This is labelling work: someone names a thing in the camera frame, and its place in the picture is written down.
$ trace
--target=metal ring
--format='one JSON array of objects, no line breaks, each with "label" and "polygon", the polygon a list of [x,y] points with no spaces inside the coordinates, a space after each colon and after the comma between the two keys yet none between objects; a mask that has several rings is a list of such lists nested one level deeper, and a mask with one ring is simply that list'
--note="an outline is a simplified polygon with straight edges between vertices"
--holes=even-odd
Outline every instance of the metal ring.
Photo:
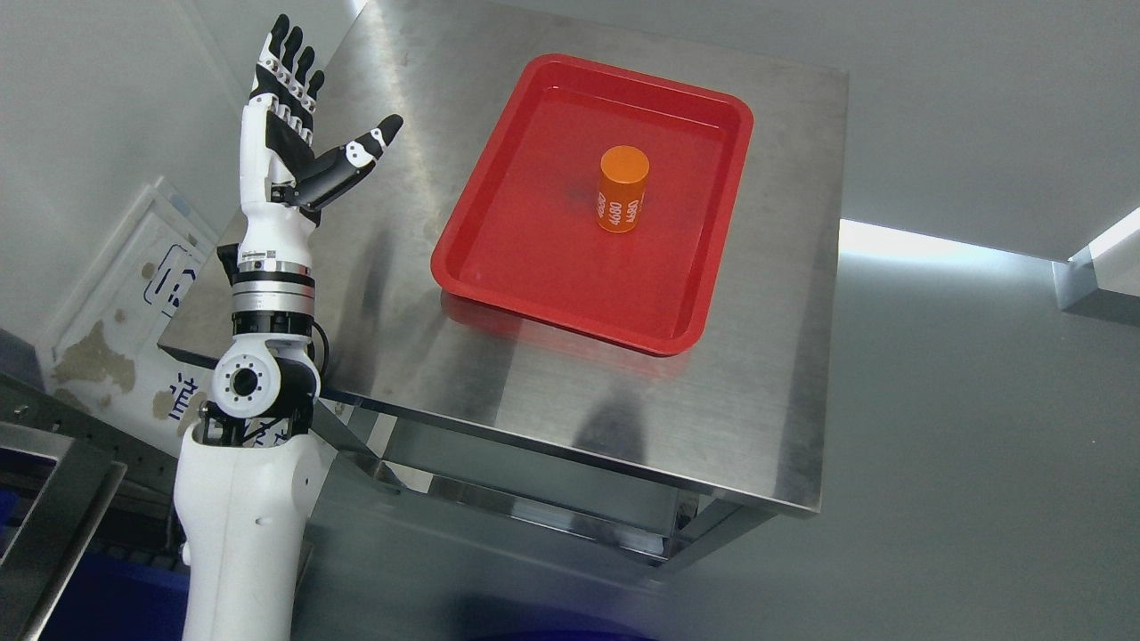
[{"label": "metal ring", "polygon": [[283,294],[298,294],[302,297],[315,298],[317,295],[317,290],[312,285],[302,285],[300,283],[283,283],[280,281],[247,281],[245,283],[234,283],[231,289],[233,294],[250,294],[250,293],[283,293]]},{"label": "metal ring", "polygon": [[308,276],[311,269],[308,265],[290,262],[287,260],[246,260],[237,265],[238,271],[280,271],[285,274],[301,274]]},{"label": "metal ring", "polygon": [[282,292],[245,292],[234,294],[234,311],[293,311],[312,316],[317,305],[312,297]]}]

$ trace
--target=red tray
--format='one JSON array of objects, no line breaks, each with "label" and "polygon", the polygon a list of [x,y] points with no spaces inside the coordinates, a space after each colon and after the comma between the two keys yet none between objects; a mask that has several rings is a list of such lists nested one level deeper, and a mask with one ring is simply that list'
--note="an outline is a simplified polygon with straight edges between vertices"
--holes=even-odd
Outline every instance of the red tray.
[{"label": "red tray", "polygon": [[[740,99],[560,54],[530,62],[432,253],[443,290],[649,354],[705,331],[752,131]],[[649,156],[637,227],[595,221],[598,162]]]}]

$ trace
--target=robotic arm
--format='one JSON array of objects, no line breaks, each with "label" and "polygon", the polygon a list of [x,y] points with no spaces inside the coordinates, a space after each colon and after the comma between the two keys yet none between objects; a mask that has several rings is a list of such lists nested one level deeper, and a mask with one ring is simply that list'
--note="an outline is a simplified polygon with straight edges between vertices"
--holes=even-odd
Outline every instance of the robotic arm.
[{"label": "robotic arm", "polygon": [[[390,115],[316,156],[324,83],[315,54],[282,15],[266,38],[242,111],[239,188],[247,228],[219,248],[233,293],[234,342],[202,421],[182,440],[174,505],[192,567],[184,639],[286,640],[304,524],[331,463],[308,433],[320,374],[309,356],[316,282],[309,235],[321,209],[375,167],[404,120]],[[287,440],[243,447],[287,422]]]}]

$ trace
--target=black cable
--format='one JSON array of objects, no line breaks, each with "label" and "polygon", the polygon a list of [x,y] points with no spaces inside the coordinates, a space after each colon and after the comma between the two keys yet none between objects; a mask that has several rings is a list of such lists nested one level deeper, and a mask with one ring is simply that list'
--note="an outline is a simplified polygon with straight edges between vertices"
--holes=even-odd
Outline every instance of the black cable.
[{"label": "black cable", "polygon": [[320,340],[325,343],[324,357],[320,359],[320,379],[325,379],[325,371],[328,370],[328,334],[325,333],[324,327],[320,323],[316,320],[312,322],[312,326],[317,328],[317,333],[320,334]]},{"label": "black cable", "polygon": [[250,432],[249,435],[246,435],[245,438],[242,439],[242,443],[243,444],[249,443],[249,441],[258,438],[259,436],[266,433],[266,430],[268,430],[269,428],[276,425],[277,423],[280,423],[282,419],[284,419],[284,416],[278,417],[278,419],[274,419],[272,421],[269,421],[264,425],[261,425],[256,430],[254,430],[254,431]]}]

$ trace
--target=orange cylinder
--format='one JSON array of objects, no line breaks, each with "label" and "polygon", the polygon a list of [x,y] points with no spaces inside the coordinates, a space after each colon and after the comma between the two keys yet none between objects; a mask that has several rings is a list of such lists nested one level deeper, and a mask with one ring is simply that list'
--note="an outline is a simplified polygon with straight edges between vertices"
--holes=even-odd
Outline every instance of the orange cylinder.
[{"label": "orange cylinder", "polygon": [[649,159],[637,147],[611,147],[602,155],[597,186],[597,224],[606,232],[625,234],[637,225],[645,204]]}]

